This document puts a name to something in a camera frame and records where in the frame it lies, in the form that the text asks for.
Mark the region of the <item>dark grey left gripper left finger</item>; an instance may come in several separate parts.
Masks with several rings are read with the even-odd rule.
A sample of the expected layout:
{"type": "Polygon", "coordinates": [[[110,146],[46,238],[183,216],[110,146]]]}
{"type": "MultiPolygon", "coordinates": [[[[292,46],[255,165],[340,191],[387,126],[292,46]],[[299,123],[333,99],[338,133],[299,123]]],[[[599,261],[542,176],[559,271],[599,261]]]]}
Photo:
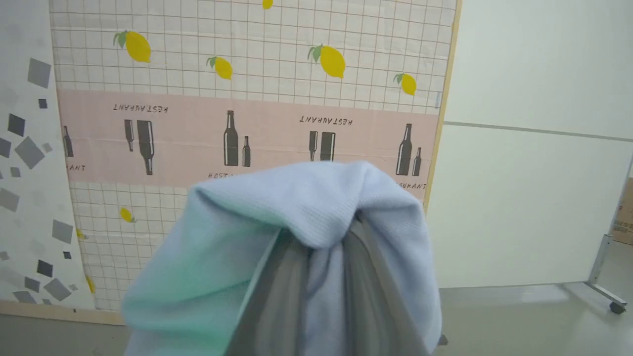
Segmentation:
{"type": "Polygon", "coordinates": [[[226,356],[301,356],[310,251],[281,230],[263,265],[226,356]]]}

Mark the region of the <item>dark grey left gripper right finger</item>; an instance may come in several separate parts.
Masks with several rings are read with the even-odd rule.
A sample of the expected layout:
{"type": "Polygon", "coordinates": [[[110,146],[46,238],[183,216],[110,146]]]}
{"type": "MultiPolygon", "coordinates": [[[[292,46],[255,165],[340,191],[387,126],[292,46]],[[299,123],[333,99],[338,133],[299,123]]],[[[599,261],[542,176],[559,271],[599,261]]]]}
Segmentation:
{"type": "Polygon", "coordinates": [[[427,356],[380,248],[355,217],[342,240],[346,352],[349,356],[427,356]]]}

